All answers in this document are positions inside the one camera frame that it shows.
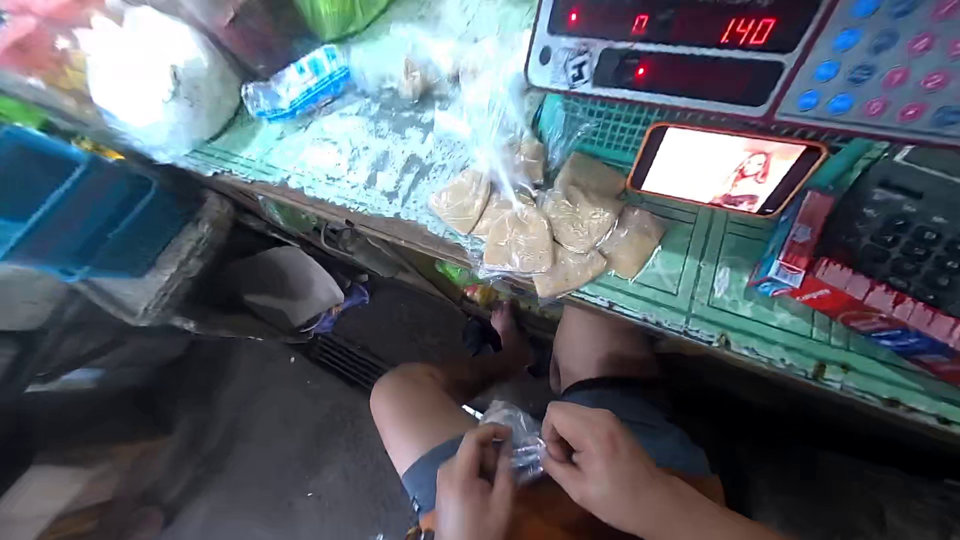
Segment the scale keypad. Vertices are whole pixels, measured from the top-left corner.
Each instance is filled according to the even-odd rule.
[[[777,117],[956,144],[960,0],[841,0]]]

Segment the red led digits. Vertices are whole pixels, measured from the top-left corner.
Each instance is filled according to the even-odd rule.
[[[647,33],[647,22],[650,21],[650,15],[641,13],[634,19],[634,28],[630,31],[631,36],[643,36]]]
[[[727,30],[720,37],[720,43],[736,43],[737,45],[762,45],[770,38],[776,18],[765,18],[757,21],[755,18],[734,17],[727,24]]]

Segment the blue plastic bin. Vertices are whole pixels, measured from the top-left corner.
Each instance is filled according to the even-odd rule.
[[[19,140],[32,137],[30,142],[42,137],[44,140],[37,147],[50,148],[53,144],[71,148],[42,134],[28,132],[17,136],[21,137]],[[55,188],[48,189],[46,199],[39,204],[36,195],[33,199],[21,197],[21,201],[33,201],[32,207],[8,205],[10,215],[22,218],[28,210],[33,213],[22,225],[9,227],[14,234],[0,246],[0,260],[52,272],[67,282],[87,277],[144,275],[190,219],[195,206],[160,189],[156,180],[133,173],[122,161],[81,155],[85,161],[67,178],[61,178],[60,185],[49,176],[21,177],[22,183],[38,181]],[[0,165],[20,165],[20,156],[7,156],[11,160],[0,161]],[[42,175],[62,170],[65,167],[58,171],[35,168],[30,172]],[[4,184],[3,199],[8,199],[7,192],[19,194],[18,185]],[[7,222],[21,223],[13,219]]]
[[[0,130],[0,249],[55,203],[89,161],[79,148],[21,128]]]

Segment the person's hand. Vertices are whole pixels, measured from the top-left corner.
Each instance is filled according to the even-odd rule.
[[[665,473],[610,411],[553,402],[543,419],[543,469],[608,525],[641,534]]]
[[[493,441],[502,441],[499,454]],[[514,507],[510,428],[468,431],[437,472],[437,540],[503,540]]]

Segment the toothpaste box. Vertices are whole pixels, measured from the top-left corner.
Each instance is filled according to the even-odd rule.
[[[818,259],[788,294],[960,385],[960,320],[830,258]]]
[[[813,263],[813,249],[833,203],[832,196],[816,190],[797,197],[780,215],[747,285],[766,296],[786,294],[799,287]]]

